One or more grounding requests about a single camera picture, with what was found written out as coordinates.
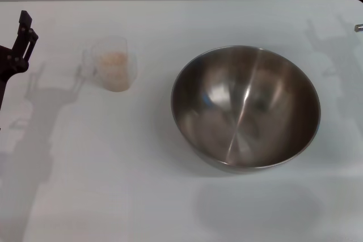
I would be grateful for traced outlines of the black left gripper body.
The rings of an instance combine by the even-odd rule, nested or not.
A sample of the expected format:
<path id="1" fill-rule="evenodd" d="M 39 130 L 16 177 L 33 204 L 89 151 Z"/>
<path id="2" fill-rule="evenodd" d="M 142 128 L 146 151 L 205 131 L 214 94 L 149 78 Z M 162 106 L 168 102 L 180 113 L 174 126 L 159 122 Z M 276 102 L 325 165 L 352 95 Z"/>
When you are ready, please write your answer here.
<path id="1" fill-rule="evenodd" d="M 16 69 L 12 59 L 12 50 L 1 46 L 0 55 L 0 107 L 2 106 L 3 97 L 6 90 L 6 84 L 9 79 L 16 74 Z"/>

